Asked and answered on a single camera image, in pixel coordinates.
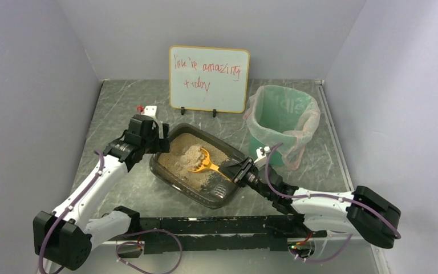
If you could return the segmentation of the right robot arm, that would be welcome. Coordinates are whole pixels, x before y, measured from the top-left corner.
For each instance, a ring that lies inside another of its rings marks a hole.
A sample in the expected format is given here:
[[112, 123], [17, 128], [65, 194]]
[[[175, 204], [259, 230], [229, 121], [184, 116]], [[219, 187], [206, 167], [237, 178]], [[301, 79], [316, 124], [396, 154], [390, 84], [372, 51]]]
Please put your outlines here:
[[310, 232], [360, 235], [368, 243], [391, 249], [401, 238], [401, 211], [365, 186], [350, 192], [312, 191], [292, 186], [270, 166], [258, 168], [251, 158], [221, 165], [219, 172], [240, 187], [250, 187], [285, 215], [300, 215]]

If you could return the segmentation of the dark grey litter box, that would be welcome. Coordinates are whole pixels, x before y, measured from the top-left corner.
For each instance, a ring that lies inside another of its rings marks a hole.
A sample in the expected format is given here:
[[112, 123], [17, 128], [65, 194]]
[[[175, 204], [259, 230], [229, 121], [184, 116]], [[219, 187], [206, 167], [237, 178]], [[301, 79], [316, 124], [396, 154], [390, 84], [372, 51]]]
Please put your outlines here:
[[169, 153], [157, 153], [149, 161], [154, 175], [185, 196], [211, 209], [228, 204], [238, 185], [218, 168], [238, 163], [245, 154], [218, 137], [181, 123], [168, 135]]

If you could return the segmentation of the yellow litter scoop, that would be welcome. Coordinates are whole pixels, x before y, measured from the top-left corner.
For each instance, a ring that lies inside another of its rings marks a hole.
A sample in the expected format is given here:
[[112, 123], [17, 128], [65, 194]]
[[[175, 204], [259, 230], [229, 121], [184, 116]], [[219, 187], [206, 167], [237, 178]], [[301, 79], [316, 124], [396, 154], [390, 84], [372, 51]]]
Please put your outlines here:
[[205, 170], [212, 170], [218, 174], [220, 174], [222, 177], [224, 177], [226, 180], [228, 180], [229, 182], [231, 182], [232, 180], [230, 178], [228, 178], [226, 175], [220, 173], [219, 166], [217, 166], [216, 164], [214, 164], [211, 160], [210, 160], [210, 154], [209, 152], [201, 147], [200, 151], [202, 153], [202, 158], [199, 164], [195, 165], [192, 168], [188, 168], [187, 171], [189, 172], [194, 172], [194, 173], [200, 173], [203, 172]]

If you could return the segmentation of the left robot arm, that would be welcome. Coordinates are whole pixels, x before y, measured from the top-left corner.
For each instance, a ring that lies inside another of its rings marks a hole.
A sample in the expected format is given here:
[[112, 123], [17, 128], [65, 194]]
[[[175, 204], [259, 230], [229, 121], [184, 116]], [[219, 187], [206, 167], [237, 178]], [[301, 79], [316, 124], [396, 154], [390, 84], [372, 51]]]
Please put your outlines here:
[[136, 114], [120, 137], [109, 142], [104, 150], [95, 150], [99, 161], [80, 186], [50, 213], [40, 211], [33, 220], [40, 273], [46, 273], [45, 260], [74, 271], [101, 243], [141, 230], [140, 214], [124, 206], [100, 219], [91, 217], [111, 188], [145, 154], [170, 151], [168, 134], [169, 124], [157, 121], [154, 116]]

